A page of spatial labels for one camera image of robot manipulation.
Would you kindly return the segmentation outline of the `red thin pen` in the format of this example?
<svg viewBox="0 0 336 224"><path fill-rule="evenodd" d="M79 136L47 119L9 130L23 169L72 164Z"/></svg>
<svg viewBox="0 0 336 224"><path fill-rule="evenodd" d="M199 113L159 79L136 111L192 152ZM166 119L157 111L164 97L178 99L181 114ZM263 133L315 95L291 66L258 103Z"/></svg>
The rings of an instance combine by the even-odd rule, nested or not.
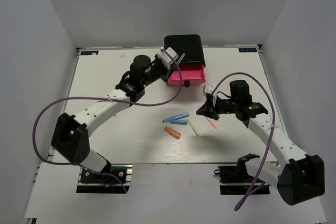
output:
<svg viewBox="0 0 336 224"><path fill-rule="evenodd" d="M217 126L216 124L210 119L210 118L206 118L208 120L208 122L210 123L210 125L215 129L217 130Z"/></svg>

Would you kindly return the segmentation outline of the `blue thin pen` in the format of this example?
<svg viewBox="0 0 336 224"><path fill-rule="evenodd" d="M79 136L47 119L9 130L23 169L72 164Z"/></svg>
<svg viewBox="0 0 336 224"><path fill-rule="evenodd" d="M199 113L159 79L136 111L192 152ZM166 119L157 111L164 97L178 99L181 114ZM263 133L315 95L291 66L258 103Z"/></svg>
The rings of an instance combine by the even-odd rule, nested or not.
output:
<svg viewBox="0 0 336 224"><path fill-rule="evenodd" d="M179 64L182 62L182 60L184 59L184 57L185 57L185 54L182 54L182 55L178 58L178 60L176 61L177 65L179 65Z"/></svg>

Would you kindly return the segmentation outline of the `black drawer cabinet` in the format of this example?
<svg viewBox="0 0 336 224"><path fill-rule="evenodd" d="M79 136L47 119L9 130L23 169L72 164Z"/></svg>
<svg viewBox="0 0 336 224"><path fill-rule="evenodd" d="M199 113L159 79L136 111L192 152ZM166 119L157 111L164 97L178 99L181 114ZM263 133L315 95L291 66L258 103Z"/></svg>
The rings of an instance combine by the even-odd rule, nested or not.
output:
<svg viewBox="0 0 336 224"><path fill-rule="evenodd" d="M200 62L206 66L200 35L168 35L163 40L164 48L171 47L179 57L185 54L181 63Z"/></svg>

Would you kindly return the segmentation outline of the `right table logo sticker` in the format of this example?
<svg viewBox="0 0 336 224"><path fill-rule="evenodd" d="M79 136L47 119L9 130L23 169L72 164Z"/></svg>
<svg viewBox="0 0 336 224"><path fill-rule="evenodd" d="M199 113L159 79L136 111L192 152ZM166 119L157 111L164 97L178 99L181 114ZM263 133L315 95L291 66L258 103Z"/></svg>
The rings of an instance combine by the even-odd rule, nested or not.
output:
<svg viewBox="0 0 336 224"><path fill-rule="evenodd" d="M257 52L256 48L239 48L239 52Z"/></svg>

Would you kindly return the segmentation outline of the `left table logo sticker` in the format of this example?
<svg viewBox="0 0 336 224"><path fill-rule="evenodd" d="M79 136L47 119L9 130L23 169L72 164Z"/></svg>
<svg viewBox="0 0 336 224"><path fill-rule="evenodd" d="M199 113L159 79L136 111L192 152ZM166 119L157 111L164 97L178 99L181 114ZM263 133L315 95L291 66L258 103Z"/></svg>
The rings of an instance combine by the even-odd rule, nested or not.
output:
<svg viewBox="0 0 336 224"><path fill-rule="evenodd" d="M81 51L80 55L81 56L92 56L92 55L98 55L98 51L94 50L94 51Z"/></svg>

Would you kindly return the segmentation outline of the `table logo sticker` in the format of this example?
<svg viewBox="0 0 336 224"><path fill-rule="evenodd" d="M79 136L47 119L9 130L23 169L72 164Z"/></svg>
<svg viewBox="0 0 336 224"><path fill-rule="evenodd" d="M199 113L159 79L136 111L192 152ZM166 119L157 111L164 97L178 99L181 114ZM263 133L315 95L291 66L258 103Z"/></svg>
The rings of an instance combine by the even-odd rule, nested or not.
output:
<svg viewBox="0 0 336 224"><path fill-rule="evenodd" d="M239 48L239 52L257 52L256 48Z"/></svg>
<svg viewBox="0 0 336 224"><path fill-rule="evenodd" d="M98 55L98 51L94 50L94 51L81 51L80 55L81 56L92 56L92 55Z"/></svg>

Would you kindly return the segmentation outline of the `yellow thin pen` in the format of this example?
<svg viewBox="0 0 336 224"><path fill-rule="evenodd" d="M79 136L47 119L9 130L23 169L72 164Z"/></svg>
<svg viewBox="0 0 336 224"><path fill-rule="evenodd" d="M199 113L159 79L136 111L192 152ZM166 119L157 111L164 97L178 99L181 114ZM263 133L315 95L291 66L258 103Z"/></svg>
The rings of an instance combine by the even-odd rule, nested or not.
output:
<svg viewBox="0 0 336 224"><path fill-rule="evenodd" d="M194 132L194 134L196 135L197 139L199 140L199 142L201 143L202 146L204 146L204 142L200 136L200 134L198 133L198 131L196 130L194 124L191 122L191 120L187 120L189 126L191 127L192 131Z"/></svg>

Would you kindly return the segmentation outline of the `orange marker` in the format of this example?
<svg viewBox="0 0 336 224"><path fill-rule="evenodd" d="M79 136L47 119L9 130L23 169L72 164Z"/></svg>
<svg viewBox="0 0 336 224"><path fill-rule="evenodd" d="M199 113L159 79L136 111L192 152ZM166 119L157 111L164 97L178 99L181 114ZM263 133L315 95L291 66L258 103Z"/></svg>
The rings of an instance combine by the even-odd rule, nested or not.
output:
<svg viewBox="0 0 336 224"><path fill-rule="evenodd" d="M170 136L172 136L172 137L174 137L175 139L177 139L177 140L181 137L181 134L180 134L178 131L176 131L176 130L174 130L174 129L168 127L168 126L166 126L166 127L164 128L164 131L165 131L167 134L169 134Z"/></svg>

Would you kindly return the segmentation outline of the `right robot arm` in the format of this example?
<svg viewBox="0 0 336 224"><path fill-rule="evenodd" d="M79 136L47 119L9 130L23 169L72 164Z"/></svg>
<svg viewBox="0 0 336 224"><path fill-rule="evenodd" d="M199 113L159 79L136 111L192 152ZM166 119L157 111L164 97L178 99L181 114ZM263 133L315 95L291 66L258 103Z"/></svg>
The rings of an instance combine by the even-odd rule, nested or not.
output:
<svg viewBox="0 0 336 224"><path fill-rule="evenodd" d="M298 147L272 122L267 109L253 102L245 80L232 81L231 96L221 99L215 87L206 84L203 94L206 102L197 110L198 115L218 120L221 114L234 114L238 120L269 147L278 165L261 163L257 154L248 154L237 161L237 175L247 182L253 177L275 187L290 206L322 196L325 193L324 162L318 155L309 155Z"/></svg>

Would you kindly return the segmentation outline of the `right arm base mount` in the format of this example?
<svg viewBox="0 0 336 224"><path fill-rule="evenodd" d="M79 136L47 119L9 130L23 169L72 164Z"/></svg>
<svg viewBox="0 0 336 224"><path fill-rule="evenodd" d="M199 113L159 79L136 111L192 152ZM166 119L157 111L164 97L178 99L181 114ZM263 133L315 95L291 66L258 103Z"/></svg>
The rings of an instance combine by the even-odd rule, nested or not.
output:
<svg viewBox="0 0 336 224"><path fill-rule="evenodd" d="M257 154L240 157L235 164L218 166L214 175L219 178L220 194L223 196L244 195L253 177L247 174L246 163L251 159L260 158Z"/></svg>

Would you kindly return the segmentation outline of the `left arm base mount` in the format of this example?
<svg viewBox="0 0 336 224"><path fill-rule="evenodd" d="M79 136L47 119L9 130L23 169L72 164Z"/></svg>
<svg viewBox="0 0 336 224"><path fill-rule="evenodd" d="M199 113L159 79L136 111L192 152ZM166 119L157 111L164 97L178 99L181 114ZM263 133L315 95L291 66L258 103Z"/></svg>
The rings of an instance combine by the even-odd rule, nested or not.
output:
<svg viewBox="0 0 336 224"><path fill-rule="evenodd" d="M110 175L97 175L86 168L80 170L76 193L78 194L126 194L131 185L132 164L112 165Z"/></svg>

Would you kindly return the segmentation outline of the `pink drawer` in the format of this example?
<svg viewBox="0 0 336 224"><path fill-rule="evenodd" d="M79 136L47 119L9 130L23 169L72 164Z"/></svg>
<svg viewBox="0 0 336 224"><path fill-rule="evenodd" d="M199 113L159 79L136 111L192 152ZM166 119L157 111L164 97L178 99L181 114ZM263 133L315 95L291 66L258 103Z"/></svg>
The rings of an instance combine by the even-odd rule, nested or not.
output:
<svg viewBox="0 0 336 224"><path fill-rule="evenodd" d="M200 62L192 63L180 63L179 68L182 74L183 86L189 87L190 85L203 84L206 81L205 77L205 67ZM168 81L168 85L178 86L180 85L180 75L177 70L175 70Z"/></svg>

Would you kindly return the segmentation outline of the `blue highlighter pen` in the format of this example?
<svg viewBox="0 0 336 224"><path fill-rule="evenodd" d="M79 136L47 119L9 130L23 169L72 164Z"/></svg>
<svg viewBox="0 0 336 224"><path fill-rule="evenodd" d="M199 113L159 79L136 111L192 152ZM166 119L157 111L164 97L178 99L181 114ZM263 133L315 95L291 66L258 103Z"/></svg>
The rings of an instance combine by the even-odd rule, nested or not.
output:
<svg viewBox="0 0 336 224"><path fill-rule="evenodd" d="M165 123L165 122L170 122L170 121L174 121L174 120L183 119L183 118L188 117L189 115L190 114L188 112L184 112L184 113L177 114L177 115L171 116L169 118L166 118L162 122Z"/></svg>

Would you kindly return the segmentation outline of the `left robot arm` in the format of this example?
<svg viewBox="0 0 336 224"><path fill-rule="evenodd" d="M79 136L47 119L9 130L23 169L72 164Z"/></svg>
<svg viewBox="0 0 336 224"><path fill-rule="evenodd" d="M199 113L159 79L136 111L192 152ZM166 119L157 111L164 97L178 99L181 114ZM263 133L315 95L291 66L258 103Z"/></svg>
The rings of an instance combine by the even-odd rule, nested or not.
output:
<svg viewBox="0 0 336 224"><path fill-rule="evenodd" d="M105 98L97 98L95 104L83 111L63 113L58 118L52 147L70 164L92 171L98 181L108 180L111 164L91 149L90 135L111 117L137 103L144 96L145 87L159 79L168 81L177 69L177 59L178 54L171 48L158 52L153 60L146 55L136 56L129 71Z"/></svg>

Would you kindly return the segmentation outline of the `blue marker cap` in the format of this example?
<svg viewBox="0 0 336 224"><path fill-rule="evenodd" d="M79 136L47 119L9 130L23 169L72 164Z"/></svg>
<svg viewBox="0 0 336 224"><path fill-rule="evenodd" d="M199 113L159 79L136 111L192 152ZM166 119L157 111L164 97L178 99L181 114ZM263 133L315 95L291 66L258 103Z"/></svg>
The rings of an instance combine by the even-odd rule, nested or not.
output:
<svg viewBox="0 0 336 224"><path fill-rule="evenodd" d="M170 123L176 125L188 125L188 120L171 120Z"/></svg>

